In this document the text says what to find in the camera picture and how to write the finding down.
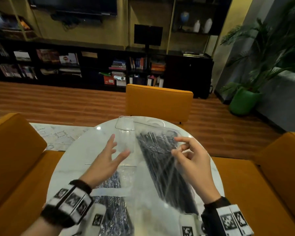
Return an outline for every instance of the hand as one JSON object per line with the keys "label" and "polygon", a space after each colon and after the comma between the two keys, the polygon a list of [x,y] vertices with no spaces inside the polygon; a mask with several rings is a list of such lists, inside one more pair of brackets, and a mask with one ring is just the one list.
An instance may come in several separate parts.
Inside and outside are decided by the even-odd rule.
{"label": "hand", "polygon": [[184,176],[205,204],[218,200],[221,195],[215,187],[211,172],[211,158],[208,152],[194,138],[175,137],[184,142],[171,151],[184,170]]}
{"label": "hand", "polygon": [[125,150],[112,160],[111,155],[116,152],[113,148],[117,146],[114,139],[115,134],[110,136],[110,139],[103,151],[97,156],[87,171],[80,177],[80,180],[83,180],[92,189],[95,189],[102,182],[110,178],[117,170],[119,164],[130,155],[130,151]]}

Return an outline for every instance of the round table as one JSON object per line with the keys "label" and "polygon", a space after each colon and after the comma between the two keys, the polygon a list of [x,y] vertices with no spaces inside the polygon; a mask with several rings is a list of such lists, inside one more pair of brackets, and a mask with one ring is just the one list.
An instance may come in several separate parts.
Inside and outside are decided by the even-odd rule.
{"label": "round table", "polygon": [[[135,119],[139,122],[160,122],[161,124],[165,125],[165,127],[178,130],[184,137],[192,137],[182,128],[160,119],[141,116],[137,116]],[[67,185],[71,180],[78,179],[87,170],[89,164],[92,163],[97,155],[103,150],[109,137],[113,133],[118,133],[118,129],[115,128],[117,120],[118,119],[113,119],[102,123],[90,129],[73,142],[73,144],[59,160],[52,174],[48,187],[47,200],[51,199],[59,191],[60,187]],[[112,155],[112,158],[114,159],[118,154],[119,152],[117,151]],[[120,177],[122,187],[132,186],[132,178],[138,163],[138,158],[134,152],[131,153],[129,157],[120,164],[118,171],[122,171],[122,175],[124,176],[123,179],[122,176]],[[222,180],[212,159],[211,170],[214,184],[216,185],[216,188],[220,194],[224,196]],[[199,213],[201,213],[204,210],[204,204],[198,195],[195,195],[195,202],[197,204]],[[78,226],[73,226],[69,229],[63,230],[61,232],[61,236],[73,235],[77,232],[77,230]]]}

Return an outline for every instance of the red box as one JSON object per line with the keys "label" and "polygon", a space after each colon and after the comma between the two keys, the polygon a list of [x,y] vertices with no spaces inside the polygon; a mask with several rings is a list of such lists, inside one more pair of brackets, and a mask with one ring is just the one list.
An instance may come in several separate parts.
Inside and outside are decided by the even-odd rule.
{"label": "red box", "polygon": [[104,75],[104,82],[105,84],[115,84],[115,79],[113,76],[106,76]]}

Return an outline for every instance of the chair backrest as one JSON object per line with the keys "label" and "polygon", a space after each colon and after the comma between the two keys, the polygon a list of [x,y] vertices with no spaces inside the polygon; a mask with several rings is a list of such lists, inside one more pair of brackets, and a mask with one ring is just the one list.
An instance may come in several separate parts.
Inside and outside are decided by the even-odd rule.
{"label": "chair backrest", "polygon": [[187,122],[192,99],[190,91],[127,84],[126,114]]}
{"label": "chair backrest", "polygon": [[256,155],[255,162],[295,216],[295,132],[271,143]]}
{"label": "chair backrest", "polygon": [[20,114],[0,119],[0,205],[39,159],[47,143]]}

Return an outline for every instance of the wooden floor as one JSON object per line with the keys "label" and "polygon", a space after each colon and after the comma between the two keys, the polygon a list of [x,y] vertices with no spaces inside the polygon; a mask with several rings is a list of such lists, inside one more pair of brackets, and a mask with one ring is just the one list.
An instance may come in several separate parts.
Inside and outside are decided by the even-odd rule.
{"label": "wooden floor", "polygon": [[[0,82],[0,117],[22,113],[29,122],[96,126],[125,115],[126,94]],[[254,116],[236,117],[214,95],[193,99],[185,130],[211,156],[250,159],[280,135]]]}

